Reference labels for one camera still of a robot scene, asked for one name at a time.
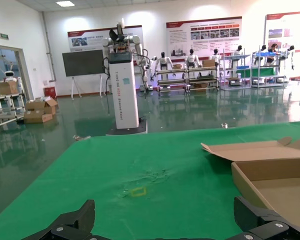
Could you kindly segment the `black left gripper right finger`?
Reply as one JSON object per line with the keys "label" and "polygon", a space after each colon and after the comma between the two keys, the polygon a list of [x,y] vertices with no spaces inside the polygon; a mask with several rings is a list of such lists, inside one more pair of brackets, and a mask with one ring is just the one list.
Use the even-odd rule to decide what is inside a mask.
{"label": "black left gripper right finger", "polygon": [[274,210],[252,205],[242,196],[234,198],[233,214],[242,232],[230,240],[300,240],[299,226]]}

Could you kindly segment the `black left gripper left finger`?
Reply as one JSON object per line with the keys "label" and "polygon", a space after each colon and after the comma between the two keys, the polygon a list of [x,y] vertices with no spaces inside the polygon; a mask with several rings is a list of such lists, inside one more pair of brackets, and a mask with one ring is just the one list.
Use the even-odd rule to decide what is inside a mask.
{"label": "black left gripper left finger", "polygon": [[95,201],[88,199],[78,210],[59,215],[47,228],[26,240],[91,240],[95,237]]}

